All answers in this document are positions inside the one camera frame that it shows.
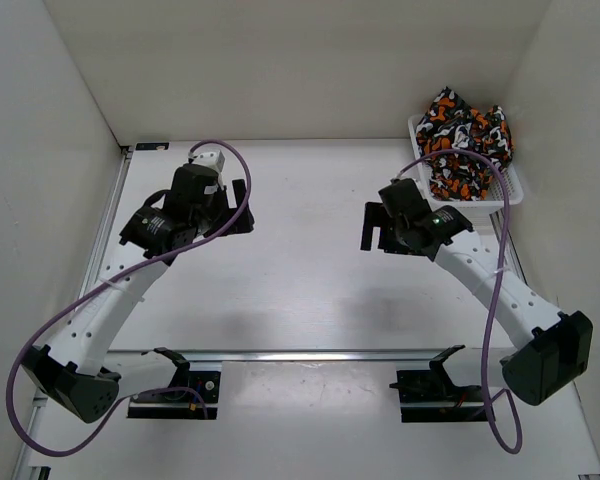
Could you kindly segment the orange camouflage shorts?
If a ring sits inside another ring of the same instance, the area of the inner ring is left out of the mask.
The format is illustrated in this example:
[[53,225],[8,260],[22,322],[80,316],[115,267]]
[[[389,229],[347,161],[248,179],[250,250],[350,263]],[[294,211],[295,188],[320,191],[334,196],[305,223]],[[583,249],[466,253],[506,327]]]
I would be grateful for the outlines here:
[[449,87],[434,98],[415,126],[415,140],[419,156],[444,152],[425,163],[433,197],[447,201],[484,200],[494,181],[492,170],[467,156],[467,151],[484,156],[500,171],[509,167],[515,151],[501,106],[483,113]]

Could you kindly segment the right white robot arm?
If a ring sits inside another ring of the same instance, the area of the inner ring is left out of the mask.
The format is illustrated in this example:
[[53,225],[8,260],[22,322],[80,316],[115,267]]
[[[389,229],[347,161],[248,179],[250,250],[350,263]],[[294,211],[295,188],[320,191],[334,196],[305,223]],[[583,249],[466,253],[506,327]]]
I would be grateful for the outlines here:
[[515,348],[505,357],[505,385],[524,403],[537,406],[588,367],[593,324],[533,292],[505,270],[458,209],[432,209],[412,179],[395,181],[364,207],[361,248],[422,256],[460,281],[494,317]]

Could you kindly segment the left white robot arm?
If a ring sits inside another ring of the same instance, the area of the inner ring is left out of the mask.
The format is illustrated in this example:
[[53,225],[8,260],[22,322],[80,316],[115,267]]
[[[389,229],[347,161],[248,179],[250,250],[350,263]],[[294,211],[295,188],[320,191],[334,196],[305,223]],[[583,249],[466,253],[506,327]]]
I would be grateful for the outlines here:
[[53,336],[27,347],[18,360],[38,388],[83,422],[99,420],[126,395],[156,388],[178,400],[188,392],[188,364],[172,350],[155,348],[128,367],[106,366],[105,357],[134,308],[184,248],[252,231],[247,184],[233,181],[231,207],[222,170],[217,152],[178,167],[170,187],[150,195],[122,228],[94,295],[71,308]]

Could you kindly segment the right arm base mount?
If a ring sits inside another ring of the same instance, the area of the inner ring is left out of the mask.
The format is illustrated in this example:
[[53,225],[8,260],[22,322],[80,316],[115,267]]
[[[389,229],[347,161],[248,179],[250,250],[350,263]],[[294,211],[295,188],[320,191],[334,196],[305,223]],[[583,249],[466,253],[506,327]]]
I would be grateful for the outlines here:
[[455,383],[445,363],[465,353],[454,345],[429,360],[422,368],[402,368],[389,385],[398,392],[402,423],[486,422],[487,415],[477,383]]

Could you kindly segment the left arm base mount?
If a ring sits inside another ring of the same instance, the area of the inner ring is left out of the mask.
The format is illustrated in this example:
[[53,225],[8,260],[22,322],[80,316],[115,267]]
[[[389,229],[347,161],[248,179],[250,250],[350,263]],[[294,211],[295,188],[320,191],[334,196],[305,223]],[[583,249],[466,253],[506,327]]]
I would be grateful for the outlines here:
[[142,420],[216,420],[220,368],[192,367],[182,354],[165,348],[154,352],[175,364],[175,374],[167,387],[132,396],[127,417]]

